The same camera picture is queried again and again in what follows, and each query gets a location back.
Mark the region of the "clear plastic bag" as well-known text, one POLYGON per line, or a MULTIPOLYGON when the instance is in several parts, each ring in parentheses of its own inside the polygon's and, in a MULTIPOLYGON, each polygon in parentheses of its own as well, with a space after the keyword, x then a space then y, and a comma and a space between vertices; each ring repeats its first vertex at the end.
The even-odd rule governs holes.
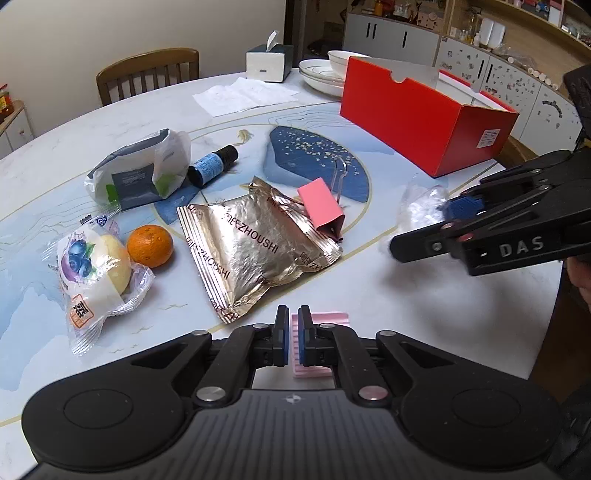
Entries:
POLYGON ((394 233, 379 242, 381 253, 390 255, 390 242, 394 236, 437 224, 444 220, 444 207, 450 198, 442 184, 425 186, 415 175, 407 185, 397 208, 394 233))

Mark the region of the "gold foil snack bag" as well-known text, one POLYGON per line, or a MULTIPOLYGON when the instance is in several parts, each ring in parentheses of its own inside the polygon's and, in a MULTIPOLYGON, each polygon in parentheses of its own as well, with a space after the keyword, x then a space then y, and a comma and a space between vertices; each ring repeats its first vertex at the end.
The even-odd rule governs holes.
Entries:
POLYGON ((242 318, 271 288, 332 266, 339 243, 318 232, 304 205, 259 177, 247 193, 176 209, 180 227, 219 320, 242 318))

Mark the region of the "pink binder clip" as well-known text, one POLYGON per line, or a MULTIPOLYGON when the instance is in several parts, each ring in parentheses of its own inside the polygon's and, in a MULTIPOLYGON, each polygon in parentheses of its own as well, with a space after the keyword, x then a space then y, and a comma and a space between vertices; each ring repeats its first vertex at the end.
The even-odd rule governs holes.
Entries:
POLYGON ((329 184, 318 177, 304 186, 297 188, 297 194, 307 211, 315 230, 328 235, 337 242, 342 241, 342 225, 346 215, 339 201, 342 196, 342 184, 348 175, 348 165, 342 157, 332 163, 332 178, 329 184))

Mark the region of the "orange mandarin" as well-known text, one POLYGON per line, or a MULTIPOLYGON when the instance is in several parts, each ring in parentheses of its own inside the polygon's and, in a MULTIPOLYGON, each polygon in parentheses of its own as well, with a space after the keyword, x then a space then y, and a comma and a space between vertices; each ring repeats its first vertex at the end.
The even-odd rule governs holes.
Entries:
POLYGON ((148 268, 164 265, 172 256, 173 240, 169 232, 158 225, 143 225, 136 228, 126 244, 130 258, 148 268))

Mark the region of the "small blue label bottle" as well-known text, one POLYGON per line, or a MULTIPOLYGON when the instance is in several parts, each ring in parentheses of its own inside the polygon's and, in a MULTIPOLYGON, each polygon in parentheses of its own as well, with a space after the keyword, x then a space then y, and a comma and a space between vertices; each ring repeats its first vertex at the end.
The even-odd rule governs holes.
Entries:
POLYGON ((197 188, 202 188, 222 173, 228 171, 238 159, 238 150, 228 145, 201 157, 187 169, 188 182, 197 188))

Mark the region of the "blueberry bread package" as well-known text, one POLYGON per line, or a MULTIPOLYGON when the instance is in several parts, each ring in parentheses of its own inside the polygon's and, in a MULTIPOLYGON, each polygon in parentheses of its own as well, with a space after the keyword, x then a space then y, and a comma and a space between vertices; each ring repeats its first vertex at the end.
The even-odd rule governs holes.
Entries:
POLYGON ((84 217, 43 252, 57 275, 70 349, 76 356, 94 346, 107 319, 136 310, 155 279, 150 268, 131 259, 119 239, 118 213, 113 207, 84 217))

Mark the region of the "tissue paper pack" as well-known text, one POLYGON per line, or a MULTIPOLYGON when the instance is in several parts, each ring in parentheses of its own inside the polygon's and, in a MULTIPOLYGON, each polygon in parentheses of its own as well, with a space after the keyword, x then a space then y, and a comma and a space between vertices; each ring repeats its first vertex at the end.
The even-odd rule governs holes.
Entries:
POLYGON ((109 154, 84 186, 97 204, 128 210, 167 199, 183 184, 189 161, 188 134, 161 129, 109 154))

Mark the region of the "white floor cabinets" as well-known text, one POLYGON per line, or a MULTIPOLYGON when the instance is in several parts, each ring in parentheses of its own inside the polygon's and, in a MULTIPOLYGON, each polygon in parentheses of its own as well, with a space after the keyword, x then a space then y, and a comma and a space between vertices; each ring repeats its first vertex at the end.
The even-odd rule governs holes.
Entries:
POLYGON ((489 53, 451 37, 375 16, 349 14, 342 47, 390 60, 433 66, 513 107, 512 136, 538 155, 573 149, 582 124, 555 77, 527 58, 489 53))

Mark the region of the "red cardboard box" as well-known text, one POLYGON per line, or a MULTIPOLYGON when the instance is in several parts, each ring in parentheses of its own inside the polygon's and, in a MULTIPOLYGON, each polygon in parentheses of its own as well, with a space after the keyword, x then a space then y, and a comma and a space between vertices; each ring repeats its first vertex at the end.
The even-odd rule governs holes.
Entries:
POLYGON ((501 153, 513 107, 435 67, 349 57, 341 115, 437 178, 501 153))

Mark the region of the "white bowl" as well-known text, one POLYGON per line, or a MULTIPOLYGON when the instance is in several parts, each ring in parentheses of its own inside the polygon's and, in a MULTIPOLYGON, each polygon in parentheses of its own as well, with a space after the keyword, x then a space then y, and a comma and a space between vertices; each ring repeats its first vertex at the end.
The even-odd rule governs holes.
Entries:
POLYGON ((346 79, 346 71, 348 70, 349 59, 368 58, 368 55, 344 50, 331 50, 328 52, 328 56, 332 71, 334 71, 335 74, 337 74, 342 79, 346 79))

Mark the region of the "stacked white plates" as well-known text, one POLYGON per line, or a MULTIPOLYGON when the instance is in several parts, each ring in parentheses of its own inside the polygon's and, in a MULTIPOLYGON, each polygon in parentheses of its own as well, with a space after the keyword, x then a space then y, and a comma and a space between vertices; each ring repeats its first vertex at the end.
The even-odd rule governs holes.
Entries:
POLYGON ((342 98, 345 79, 332 69, 328 59, 305 59, 298 64, 304 82, 312 89, 329 96, 342 98))

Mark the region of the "white paper napkin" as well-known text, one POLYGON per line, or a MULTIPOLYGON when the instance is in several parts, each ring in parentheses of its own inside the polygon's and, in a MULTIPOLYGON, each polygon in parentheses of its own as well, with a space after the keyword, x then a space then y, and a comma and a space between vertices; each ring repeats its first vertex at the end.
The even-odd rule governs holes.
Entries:
POLYGON ((212 117, 294 101, 297 90, 239 77, 231 85, 215 85, 194 94, 193 100, 212 117))

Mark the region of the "green white tissue box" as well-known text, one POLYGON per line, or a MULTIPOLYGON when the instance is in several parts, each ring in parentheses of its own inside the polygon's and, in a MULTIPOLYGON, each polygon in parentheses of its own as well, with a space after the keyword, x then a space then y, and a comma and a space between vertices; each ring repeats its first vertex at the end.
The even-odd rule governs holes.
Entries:
POLYGON ((279 31, 273 30, 266 43, 245 53, 245 75, 249 79, 283 83, 293 68, 294 46, 277 42, 279 31))

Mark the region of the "wooden side cabinet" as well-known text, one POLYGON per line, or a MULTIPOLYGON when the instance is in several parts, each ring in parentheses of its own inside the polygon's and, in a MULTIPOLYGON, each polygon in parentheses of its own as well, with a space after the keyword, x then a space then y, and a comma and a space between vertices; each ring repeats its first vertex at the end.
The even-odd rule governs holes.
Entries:
POLYGON ((14 112, 1 122, 0 159, 31 142, 32 132, 25 105, 21 100, 13 102, 14 112))

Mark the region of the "red jar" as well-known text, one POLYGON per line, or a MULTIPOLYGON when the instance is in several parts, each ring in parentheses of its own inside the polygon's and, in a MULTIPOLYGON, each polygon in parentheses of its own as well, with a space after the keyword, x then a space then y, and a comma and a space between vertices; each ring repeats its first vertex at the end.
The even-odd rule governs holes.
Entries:
POLYGON ((0 121, 3 122, 14 112, 14 105, 8 90, 8 84, 0 87, 0 121))

